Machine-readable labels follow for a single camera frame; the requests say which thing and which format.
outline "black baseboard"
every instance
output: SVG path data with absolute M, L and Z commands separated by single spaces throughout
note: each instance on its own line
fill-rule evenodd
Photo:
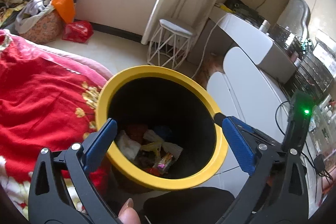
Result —
M 140 35 L 140 34 L 136 34 L 136 33 L 133 33 L 133 32 L 128 32 L 128 31 L 125 31 L 125 30 L 113 28 L 113 27 L 106 26 L 106 25 L 101 25 L 101 24 L 94 23 L 94 22 L 90 22 L 90 23 L 91 23 L 91 25 L 92 25 L 92 27 L 95 31 L 112 34 L 112 35 L 115 35 L 117 37 L 122 37 L 122 38 L 126 38 L 128 40 L 133 40 L 135 42 L 141 42 L 142 35 Z

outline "metal screw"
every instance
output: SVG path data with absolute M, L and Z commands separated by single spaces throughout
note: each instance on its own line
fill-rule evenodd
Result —
M 260 150 L 267 150 L 267 145 L 266 144 L 261 143 L 260 145 L 258 145 L 258 147 L 259 147 Z
M 43 148 L 43 149 L 41 150 L 41 154 L 46 154 L 46 153 L 48 153 L 48 151 L 49 151 L 48 148 Z
M 81 148 L 81 144 L 80 143 L 74 143 L 72 146 L 71 146 L 71 149 L 72 150 L 78 150 Z
M 297 151 L 294 148 L 291 148 L 289 151 L 292 155 L 297 155 Z

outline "red blanket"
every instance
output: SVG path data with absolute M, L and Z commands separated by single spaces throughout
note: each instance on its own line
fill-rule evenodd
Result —
M 0 45 L 0 182 L 27 216 L 30 179 L 40 150 L 67 149 L 96 131 L 100 88 L 79 72 L 40 56 L 27 57 L 7 34 L 0 35 Z M 99 191 L 106 188 L 108 168 L 90 174 Z M 66 183 L 82 210 L 71 180 Z

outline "yellow rim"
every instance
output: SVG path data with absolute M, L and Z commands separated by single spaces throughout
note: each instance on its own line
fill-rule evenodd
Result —
M 117 73 L 103 87 L 96 109 L 96 123 L 98 128 L 101 128 L 108 118 L 109 105 L 115 93 L 126 83 L 143 77 L 159 77 L 176 82 L 193 92 L 203 102 L 212 117 L 217 112 L 220 112 L 219 107 L 212 97 L 200 85 L 187 76 L 163 67 L 138 66 Z M 208 180 L 218 171 L 224 162 L 228 144 L 223 136 L 221 127 L 215 125 L 215 130 L 216 146 L 210 161 L 201 171 L 187 178 L 171 180 L 150 175 L 127 160 L 114 142 L 107 152 L 107 157 L 122 174 L 145 187 L 169 191 L 187 189 Z

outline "orange bag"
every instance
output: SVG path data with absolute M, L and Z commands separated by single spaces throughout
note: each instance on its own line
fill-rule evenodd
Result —
M 75 17 L 74 0 L 52 0 L 51 4 L 66 24 L 73 22 Z

